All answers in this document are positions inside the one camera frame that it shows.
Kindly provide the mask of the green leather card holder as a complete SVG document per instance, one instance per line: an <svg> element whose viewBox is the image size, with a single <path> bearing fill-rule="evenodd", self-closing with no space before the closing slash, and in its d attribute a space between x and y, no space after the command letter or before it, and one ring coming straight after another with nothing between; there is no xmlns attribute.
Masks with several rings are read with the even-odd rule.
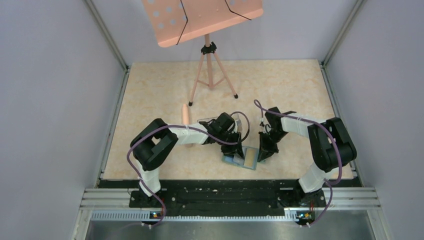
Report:
<svg viewBox="0 0 424 240"><path fill-rule="evenodd" d="M259 157L259 149L243 146L242 147L244 158L240 158L238 155L234 156L225 156L223 155L221 160L226 163L236 167L255 170L257 167L258 157Z"/></svg>

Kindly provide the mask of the clear plastic card box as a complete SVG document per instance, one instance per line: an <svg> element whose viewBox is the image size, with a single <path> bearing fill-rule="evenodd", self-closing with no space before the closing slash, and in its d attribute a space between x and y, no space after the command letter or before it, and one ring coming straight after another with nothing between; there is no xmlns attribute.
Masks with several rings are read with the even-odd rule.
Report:
<svg viewBox="0 0 424 240"><path fill-rule="evenodd" d="M217 121L217 117L203 118L197 120L197 123L203 126L218 126L219 122Z"/></svg>

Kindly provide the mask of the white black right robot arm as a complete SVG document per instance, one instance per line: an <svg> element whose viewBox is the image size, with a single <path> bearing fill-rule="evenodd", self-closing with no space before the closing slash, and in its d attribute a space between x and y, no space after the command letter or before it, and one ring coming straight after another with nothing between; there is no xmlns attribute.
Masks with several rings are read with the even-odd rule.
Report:
<svg viewBox="0 0 424 240"><path fill-rule="evenodd" d="M259 133L258 162L278 153L278 143L289 133L309 140L313 163L293 189L293 200L299 206L307 206L331 175L357 158L356 147L338 117L312 119L295 111L282 113L276 106L267 109L264 116L268 124Z"/></svg>

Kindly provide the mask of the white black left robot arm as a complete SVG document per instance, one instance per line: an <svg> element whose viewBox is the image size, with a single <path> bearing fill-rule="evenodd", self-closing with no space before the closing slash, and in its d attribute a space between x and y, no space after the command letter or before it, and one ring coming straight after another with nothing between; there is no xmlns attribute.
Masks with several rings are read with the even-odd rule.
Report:
<svg viewBox="0 0 424 240"><path fill-rule="evenodd" d="M194 124L167 124L154 119L131 142L126 158L135 170L141 200L149 207L160 202L159 168L175 146L219 144L224 156L244 158L242 134L236 120L223 112L218 117Z"/></svg>

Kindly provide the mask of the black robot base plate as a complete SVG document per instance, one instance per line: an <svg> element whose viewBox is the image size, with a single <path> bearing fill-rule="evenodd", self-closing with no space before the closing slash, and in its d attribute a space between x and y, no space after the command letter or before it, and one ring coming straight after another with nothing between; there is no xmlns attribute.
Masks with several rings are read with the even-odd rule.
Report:
<svg viewBox="0 0 424 240"><path fill-rule="evenodd" d="M272 207L323 207L320 199L322 190L299 197L294 192L297 180L161 180L157 198L147 197L141 189L131 192L129 205L132 208L171 207L172 213L182 205L211 211L212 207L231 207L252 204L264 209L264 204Z"/></svg>

